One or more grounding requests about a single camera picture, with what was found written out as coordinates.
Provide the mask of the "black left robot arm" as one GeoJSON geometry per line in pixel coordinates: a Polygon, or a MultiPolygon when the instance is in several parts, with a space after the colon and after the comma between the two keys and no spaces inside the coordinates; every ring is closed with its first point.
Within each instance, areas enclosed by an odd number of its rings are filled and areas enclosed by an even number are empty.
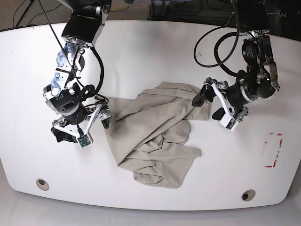
{"type": "Polygon", "coordinates": [[[226,81],[218,82],[207,78],[201,91],[192,101],[193,107],[201,107],[205,102],[213,102],[218,97],[222,107],[213,114],[213,119],[226,120],[226,126],[239,123],[248,115],[247,104],[257,98],[269,98],[279,91],[277,65],[274,61],[264,2],[262,0],[232,1],[237,30],[223,35],[214,46],[216,64],[207,68],[221,67],[228,75],[235,78],[233,85],[226,81]],[[246,70],[234,72],[225,62],[233,54],[241,35],[249,35],[243,40],[242,56],[246,70]]]}

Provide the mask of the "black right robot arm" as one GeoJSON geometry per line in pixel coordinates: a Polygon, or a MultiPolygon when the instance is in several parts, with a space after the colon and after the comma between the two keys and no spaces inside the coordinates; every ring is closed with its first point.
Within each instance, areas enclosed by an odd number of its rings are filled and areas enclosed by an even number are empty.
{"type": "Polygon", "coordinates": [[[109,100],[99,94],[104,80],[104,65],[95,49],[111,9],[110,0],[62,0],[71,9],[71,16],[61,37],[56,56],[57,68],[49,85],[44,88],[43,97],[61,118],[53,121],[51,132],[57,142],[68,141],[81,148],[93,143],[90,128],[100,119],[105,129],[109,128],[111,112],[109,100]],[[84,53],[90,49],[100,66],[97,85],[84,85],[80,73],[84,69],[84,53]]]}

